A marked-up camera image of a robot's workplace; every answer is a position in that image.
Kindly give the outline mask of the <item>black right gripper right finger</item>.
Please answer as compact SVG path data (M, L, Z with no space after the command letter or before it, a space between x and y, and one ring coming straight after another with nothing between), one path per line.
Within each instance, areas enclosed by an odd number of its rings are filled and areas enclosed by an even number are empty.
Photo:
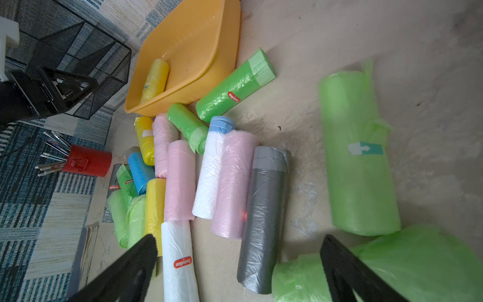
M326 235L320 258L333 301L406 301L333 235Z

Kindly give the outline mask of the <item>large light green roll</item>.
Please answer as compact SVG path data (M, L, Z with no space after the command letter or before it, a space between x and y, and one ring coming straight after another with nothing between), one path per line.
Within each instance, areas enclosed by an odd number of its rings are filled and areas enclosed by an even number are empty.
M113 191L107 199L108 209L114 223L114 234L119 246L128 247L127 206L121 190Z

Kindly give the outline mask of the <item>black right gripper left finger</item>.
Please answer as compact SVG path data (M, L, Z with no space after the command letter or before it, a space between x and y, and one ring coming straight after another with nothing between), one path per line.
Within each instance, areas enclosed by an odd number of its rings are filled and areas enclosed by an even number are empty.
M144 301L157 261L157 246L148 234L69 301Z

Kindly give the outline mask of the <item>white roll red label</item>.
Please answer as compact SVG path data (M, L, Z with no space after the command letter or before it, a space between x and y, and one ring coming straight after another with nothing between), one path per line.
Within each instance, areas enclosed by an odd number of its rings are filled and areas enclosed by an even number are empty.
M165 301L199 301L189 221L168 221L162 229Z

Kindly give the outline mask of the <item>yellow trash bag roll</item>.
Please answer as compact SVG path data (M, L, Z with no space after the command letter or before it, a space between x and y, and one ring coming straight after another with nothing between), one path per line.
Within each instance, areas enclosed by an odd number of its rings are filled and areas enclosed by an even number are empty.
M162 94L166 88L168 75L168 63L162 59L155 59L148 72L140 102L148 102L152 98Z

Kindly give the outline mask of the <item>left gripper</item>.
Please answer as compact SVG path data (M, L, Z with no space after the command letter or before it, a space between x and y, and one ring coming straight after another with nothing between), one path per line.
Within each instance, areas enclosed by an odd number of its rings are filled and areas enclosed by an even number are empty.
M1 83L1 124L29 121L66 113L97 87L94 78L37 67L38 79L20 70Z

